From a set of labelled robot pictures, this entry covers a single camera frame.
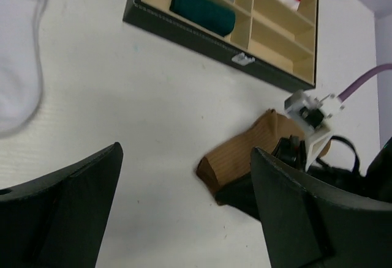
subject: purple cable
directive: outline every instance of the purple cable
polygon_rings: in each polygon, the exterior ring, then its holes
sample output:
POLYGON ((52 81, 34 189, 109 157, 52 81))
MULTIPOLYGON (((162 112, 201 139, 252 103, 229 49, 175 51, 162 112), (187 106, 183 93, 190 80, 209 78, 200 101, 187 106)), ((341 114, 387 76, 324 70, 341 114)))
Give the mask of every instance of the purple cable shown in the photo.
POLYGON ((359 89, 362 86, 362 84, 367 82, 374 75, 377 75, 380 72, 384 72, 386 70, 392 70, 392 63, 382 64, 374 67, 373 69, 370 69, 368 72, 366 72, 364 75, 359 77, 356 81, 354 81, 347 89, 341 92, 341 94, 339 95, 339 99, 342 102, 346 101, 348 97, 350 97, 357 89, 359 89))

